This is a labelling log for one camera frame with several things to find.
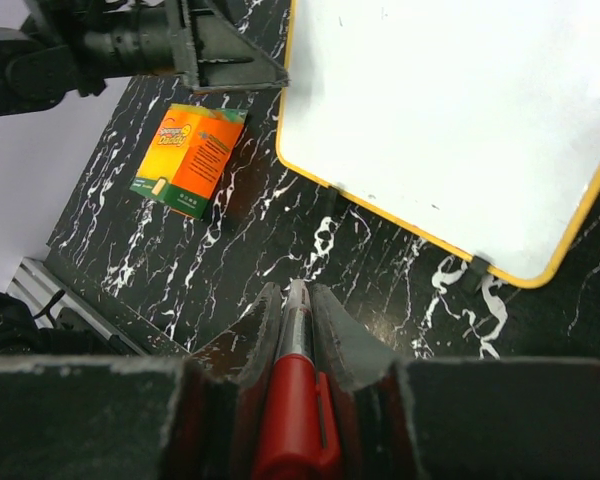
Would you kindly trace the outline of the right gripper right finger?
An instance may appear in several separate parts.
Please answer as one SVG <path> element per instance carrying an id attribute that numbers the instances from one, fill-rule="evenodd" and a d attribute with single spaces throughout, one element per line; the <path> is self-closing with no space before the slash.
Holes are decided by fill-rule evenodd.
<path id="1" fill-rule="evenodd" d="M 318 363 L 326 372 L 350 479 L 417 479 L 406 359 L 352 318 L 323 284 L 310 287 Z"/>

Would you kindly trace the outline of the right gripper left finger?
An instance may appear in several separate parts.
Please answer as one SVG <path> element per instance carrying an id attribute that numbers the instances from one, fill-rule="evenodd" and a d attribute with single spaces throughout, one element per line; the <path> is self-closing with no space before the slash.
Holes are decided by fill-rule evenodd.
<path id="1" fill-rule="evenodd" d="M 282 317 L 280 286 L 187 357 L 175 391 L 161 479 L 248 479 Z"/>

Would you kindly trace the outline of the red capped marker pen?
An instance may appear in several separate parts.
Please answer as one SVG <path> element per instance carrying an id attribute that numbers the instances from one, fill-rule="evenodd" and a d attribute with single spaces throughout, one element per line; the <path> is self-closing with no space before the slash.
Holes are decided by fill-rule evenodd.
<path id="1" fill-rule="evenodd" d="M 304 281 L 290 283 L 262 416 L 253 479 L 341 479 L 343 454 L 329 379 L 314 361 Z"/>

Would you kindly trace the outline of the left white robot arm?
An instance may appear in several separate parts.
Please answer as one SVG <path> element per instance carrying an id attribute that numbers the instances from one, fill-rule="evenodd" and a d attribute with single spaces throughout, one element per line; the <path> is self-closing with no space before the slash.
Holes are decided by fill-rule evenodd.
<path id="1" fill-rule="evenodd" d="M 213 1 L 28 1 L 0 28 L 0 116 L 49 110 L 109 79 L 175 75 L 195 93 L 288 86 L 287 70 Z"/>

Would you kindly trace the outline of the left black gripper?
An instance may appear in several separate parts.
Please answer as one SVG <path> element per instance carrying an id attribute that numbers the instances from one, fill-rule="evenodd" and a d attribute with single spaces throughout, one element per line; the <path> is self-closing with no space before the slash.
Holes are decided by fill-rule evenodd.
<path id="1" fill-rule="evenodd" d="M 196 93 L 281 89 L 289 74 L 213 1 L 27 1 L 24 32 L 63 55 L 69 88 L 98 96 L 110 78 L 179 75 Z"/>

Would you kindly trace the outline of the yellow framed whiteboard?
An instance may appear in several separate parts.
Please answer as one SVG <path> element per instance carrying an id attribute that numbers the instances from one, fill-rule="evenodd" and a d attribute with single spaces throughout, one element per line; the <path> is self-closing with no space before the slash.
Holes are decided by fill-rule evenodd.
<path id="1" fill-rule="evenodd" d="M 600 192 L 600 1 L 295 1 L 280 161 L 527 289 Z"/>

